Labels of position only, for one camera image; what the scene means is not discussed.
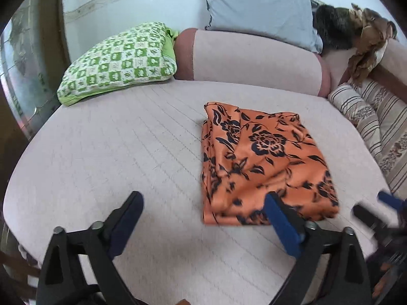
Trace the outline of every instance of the green and white pillow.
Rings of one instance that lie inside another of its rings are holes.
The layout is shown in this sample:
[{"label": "green and white pillow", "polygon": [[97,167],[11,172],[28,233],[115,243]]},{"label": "green and white pillow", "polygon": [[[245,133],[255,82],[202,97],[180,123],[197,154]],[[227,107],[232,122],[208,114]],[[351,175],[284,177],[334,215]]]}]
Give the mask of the green and white pillow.
[{"label": "green and white pillow", "polygon": [[172,47],[177,34],[152,22],[103,40],[66,70],[58,99],[70,106],[91,95],[171,78],[177,71]]}]

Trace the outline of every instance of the striped cushion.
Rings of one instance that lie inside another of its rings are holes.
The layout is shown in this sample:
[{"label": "striped cushion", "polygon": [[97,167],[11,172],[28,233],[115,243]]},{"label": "striped cushion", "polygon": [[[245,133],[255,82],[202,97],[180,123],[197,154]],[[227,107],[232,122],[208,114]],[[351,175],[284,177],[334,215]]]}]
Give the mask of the striped cushion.
[{"label": "striped cushion", "polygon": [[339,86],[328,99],[355,125],[392,193],[407,198],[407,105],[371,79]]}]

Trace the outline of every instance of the crumpled brown cloth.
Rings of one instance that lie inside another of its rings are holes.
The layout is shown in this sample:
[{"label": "crumpled brown cloth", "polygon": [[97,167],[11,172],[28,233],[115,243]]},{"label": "crumpled brown cloth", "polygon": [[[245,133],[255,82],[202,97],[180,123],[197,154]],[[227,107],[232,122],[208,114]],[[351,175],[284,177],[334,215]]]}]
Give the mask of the crumpled brown cloth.
[{"label": "crumpled brown cloth", "polygon": [[366,23],[357,44],[357,50],[348,62],[348,69],[356,85],[361,85],[369,73],[380,63],[388,39],[393,35],[391,23],[378,17]]},{"label": "crumpled brown cloth", "polygon": [[333,218],[338,199],[328,166],[300,116],[209,102],[202,128],[205,224],[269,224],[275,192],[304,218]]}]

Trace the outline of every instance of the orange floral fabric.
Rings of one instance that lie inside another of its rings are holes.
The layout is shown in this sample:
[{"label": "orange floral fabric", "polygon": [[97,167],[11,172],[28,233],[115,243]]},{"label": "orange floral fabric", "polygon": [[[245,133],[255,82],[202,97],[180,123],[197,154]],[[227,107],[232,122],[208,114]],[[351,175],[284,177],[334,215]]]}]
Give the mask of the orange floral fabric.
[{"label": "orange floral fabric", "polygon": [[325,160],[298,114],[205,105],[202,193],[205,224],[269,224],[269,192],[301,216],[333,218],[338,199]]}]

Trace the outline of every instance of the beige sofa seat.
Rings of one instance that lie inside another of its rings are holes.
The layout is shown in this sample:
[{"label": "beige sofa seat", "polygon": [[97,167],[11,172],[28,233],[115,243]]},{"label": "beige sofa seat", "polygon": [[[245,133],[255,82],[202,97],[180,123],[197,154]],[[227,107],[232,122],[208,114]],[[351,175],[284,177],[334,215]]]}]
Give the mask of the beige sofa seat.
[{"label": "beige sofa seat", "polygon": [[340,215],[321,225],[352,226],[364,253],[374,250],[371,235],[350,211],[365,201],[396,221],[375,199],[387,185],[359,133],[327,100],[180,80],[60,107],[27,147],[7,189],[4,216],[18,241],[41,261],[55,226],[87,228],[138,190],[144,213],[114,260],[134,295],[149,304],[182,298],[195,305],[270,302],[294,264],[273,228],[208,227],[201,221],[203,105],[214,100],[300,114],[326,158],[341,205]]}]

